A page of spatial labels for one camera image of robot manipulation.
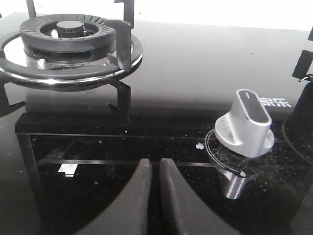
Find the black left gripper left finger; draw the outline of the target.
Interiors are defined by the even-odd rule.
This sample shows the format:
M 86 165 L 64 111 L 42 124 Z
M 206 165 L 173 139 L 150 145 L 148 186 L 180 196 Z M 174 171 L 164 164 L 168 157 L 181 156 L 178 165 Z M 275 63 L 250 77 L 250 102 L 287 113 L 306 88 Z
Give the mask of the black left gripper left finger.
M 145 235 L 152 165 L 141 159 L 129 182 L 115 200 L 78 235 Z

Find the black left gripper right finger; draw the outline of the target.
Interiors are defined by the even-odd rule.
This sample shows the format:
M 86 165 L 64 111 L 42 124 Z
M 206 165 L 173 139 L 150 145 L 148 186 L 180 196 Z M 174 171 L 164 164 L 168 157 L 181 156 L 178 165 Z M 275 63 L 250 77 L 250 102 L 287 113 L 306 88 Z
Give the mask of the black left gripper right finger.
M 161 159 L 159 180 L 163 216 L 169 234 L 239 234 L 196 195 L 172 159 Z

